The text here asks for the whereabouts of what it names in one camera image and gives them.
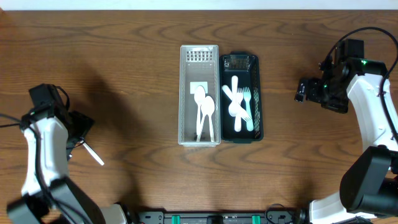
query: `fork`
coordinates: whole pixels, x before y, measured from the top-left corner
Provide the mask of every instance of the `fork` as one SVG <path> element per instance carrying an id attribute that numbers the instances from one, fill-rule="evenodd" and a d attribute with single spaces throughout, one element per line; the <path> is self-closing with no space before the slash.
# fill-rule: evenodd
<path id="1" fill-rule="evenodd" d="M 236 93 L 236 102 L 240 105 L 241 102 L 243 101 L 243 89 L 242 88 L 238 88 L 238 92 Z M 242 114 L 238 113 L 235 116 L 235 131 L 236 132 L 240 132 L 242 130 Z"/>
<path id="2" fill-rule="evenodd" d="M 246 102 L 246 112 L 248 112 L 248 115 L 251 117 L 251 110 L 250 110 L 250 99 L 251 99 L 251 94 L 250 94 L 250 89 L 249 87 L 245 87 L 243 90 L 243 98 Z M 248 131 L 253 131 L 254 126 L 253 126 L 253 119 L 250 119 L 249 121 L 246 121 L 246 129 Z"/>

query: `wooden table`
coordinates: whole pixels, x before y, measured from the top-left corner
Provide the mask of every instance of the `wooden table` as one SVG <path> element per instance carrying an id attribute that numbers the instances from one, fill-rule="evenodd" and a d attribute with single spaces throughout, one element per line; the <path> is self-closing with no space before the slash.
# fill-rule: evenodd
<path id="1" fill-rule="evenodd" d="M 62 86 L 73 110 L 96 124 L 87 142 L 101 167 L 77 148 L 70 177 L 99 206 L 169 211 L 265 210 L 306 206 L 339 189 L 362 153 L 352 105 L 348 114 L 294 101 L 301 77 L 320 77 L 318 62 L 347 32 L 379 26 L 398 35 L 396 11 L 70 11 L 3 12 L 0 17 L 0 112 L 32 108 L 28 89 Z M 396 52 L 381 33 L 366 57 L 390 66 Z M 180 46 L 218 44 L 220 55 L 258 55 L 264 139 L 216 148 L 177 144 Z M 391 75 L 398 104 L 398 70 Z M 0 129 L 0 223 L 20 197 L 27 144 L 17 128 Z M 378 221 L 391 223 L 396 218 Z"/>

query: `white spoon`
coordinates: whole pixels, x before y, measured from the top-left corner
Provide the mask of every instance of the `white spoon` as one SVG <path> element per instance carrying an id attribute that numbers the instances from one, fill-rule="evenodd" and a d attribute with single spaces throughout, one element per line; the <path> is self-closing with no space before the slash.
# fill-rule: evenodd
<path id="1" fill-rule="evenodd" d="M 194 94 L 195 102 L 198 105 L 198 116 L 197 116 L 197 134 L 200 132 L 200 106 L 206 98 L 206 92 L 203 86 L 198 86 Z"/>
<path id="2" fill-rule="evenodd" d="M 197 142 L 200 141 L 201 133 L 203 131 L 203 124 L 205 123 L 206 115 L 209 117 L 209 127 L 210 127 L 210 139 L 214 142 L 214 130 L 213 130 L 213 122 L 211 120 L 211 116 L 213 115 L 215 110 L 214 100 L 211 96 L 206 96 L 205 100 L 201 104 L 201 112 L 203 113 L 203 117 L 200 122 L 200 132 L 197 138 Z"/>

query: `wood grain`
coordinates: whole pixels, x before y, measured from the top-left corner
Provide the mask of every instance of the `wood grain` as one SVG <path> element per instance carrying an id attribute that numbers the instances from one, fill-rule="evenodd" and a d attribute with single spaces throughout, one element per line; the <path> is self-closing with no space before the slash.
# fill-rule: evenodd
<path id="1" fill-rule="evenodd" d="M 293 98 L 301 77 L 320 76 L 320 62 L 342 35 L 378 26 L 398 35 L 396 11 L 68 11 L 2 12 L 0 111 L 31 107 L 28 89 L 61 85 L 72 109 L 95 119 L 71 178 L 100 206 L 265 210 L 305 206 L 339 189 L 362 152 L 356 115 Z M 366 57 L 389 66 L 388 37 L 363 32 Z M 182 44 L 218 44 L 220 55 L 245 50 L 260 59 L 264 139 L 216 148 L 177 144 Z M 398 104 L 398 70 L 391 75 Z M 17 128 L 0 129 L 0 223 L 20 197 L 27 144 Z M 377 223 L 393 223 L 396 218 Z"/>

